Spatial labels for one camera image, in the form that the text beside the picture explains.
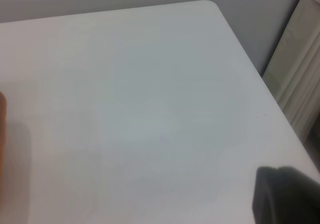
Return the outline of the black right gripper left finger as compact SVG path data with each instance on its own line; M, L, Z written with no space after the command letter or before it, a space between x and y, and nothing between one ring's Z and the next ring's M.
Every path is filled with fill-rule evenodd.
M284 195L286 167L259 167L256 171L252 211L255 223L287 223L287 209Z

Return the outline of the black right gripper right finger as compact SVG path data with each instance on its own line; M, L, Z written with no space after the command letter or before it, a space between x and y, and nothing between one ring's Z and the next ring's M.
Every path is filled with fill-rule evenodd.
M280 223L319 223L319 183L293 167L278 169L286 180Z

